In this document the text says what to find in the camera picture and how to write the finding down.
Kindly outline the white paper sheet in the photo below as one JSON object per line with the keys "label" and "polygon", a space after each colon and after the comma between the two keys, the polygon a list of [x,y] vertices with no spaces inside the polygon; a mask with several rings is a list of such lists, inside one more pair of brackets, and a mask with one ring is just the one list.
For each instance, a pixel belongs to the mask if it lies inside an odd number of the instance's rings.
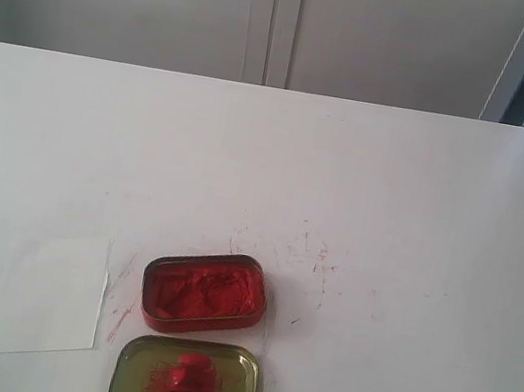
{"label": "white paper sheet", "polygon": [[92,348],[110,243],[106,237],[53,238],[21,248],[0,280],[0,353]]}

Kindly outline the gold tin lid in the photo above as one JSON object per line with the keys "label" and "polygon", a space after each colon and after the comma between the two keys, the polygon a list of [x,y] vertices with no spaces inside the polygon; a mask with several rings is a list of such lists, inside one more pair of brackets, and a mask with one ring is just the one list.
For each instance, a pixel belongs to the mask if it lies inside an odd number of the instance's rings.
{"label": "gold tin lid", "polygon": [[258,392],[261,369],[253,354],[229,344],[146,335],[119,353],[108,392],[168,392],[180,355],[210,357],[217,370],[216,392]]}

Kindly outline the red ink pad tin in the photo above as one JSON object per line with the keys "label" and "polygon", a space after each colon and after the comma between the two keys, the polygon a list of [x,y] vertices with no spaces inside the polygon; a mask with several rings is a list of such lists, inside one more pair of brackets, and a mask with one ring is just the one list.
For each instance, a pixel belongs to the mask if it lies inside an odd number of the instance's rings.
{"label": "red ink pad tin", "polygon": [[161,257],[142,285],[145,323],[166,334],[249,328],[267,309],[263,269],[243,254]]}

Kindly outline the red plastic stamp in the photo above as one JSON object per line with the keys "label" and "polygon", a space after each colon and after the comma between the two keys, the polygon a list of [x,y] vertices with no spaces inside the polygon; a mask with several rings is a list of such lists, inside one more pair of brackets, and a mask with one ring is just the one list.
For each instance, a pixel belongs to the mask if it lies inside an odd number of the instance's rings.
{"label": "red plastic stamp", "polygon": [[216,392],[217,374],[210,357],[194,352],[180,355],[169,376],[168,392]]}

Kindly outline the white cabinet with doors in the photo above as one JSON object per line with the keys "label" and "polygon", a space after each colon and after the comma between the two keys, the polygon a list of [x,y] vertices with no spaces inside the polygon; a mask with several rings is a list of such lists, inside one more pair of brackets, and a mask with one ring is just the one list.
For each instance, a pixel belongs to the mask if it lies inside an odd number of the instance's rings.
{"label": "white cabinet with doors", "polygon": [[499,121],[524,0],[0,0],[0,41]]}

